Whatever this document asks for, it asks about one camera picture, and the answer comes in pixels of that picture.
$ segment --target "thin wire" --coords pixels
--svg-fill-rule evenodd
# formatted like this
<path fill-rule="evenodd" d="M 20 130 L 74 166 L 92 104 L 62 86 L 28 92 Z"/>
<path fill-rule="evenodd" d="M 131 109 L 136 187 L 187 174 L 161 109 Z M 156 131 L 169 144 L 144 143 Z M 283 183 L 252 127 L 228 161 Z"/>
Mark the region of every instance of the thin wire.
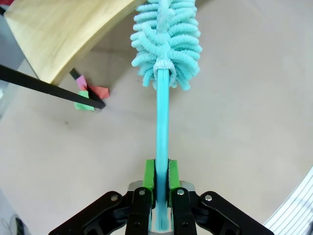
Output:
<path fill-rule="evenodd" d="M 18 215 L 17 214 L 14 214 L 11 219 L 10 219 L 10 224 L 8 222 L 6 222 L 5 219 L 1 219 L 1 223 L 2 225 L 7 229 L 9 230 L 10 234 L 13 235 L 13 232 L 12 232 L 12 222 L 13 222 L 13 218 L 18 218 Z"/>

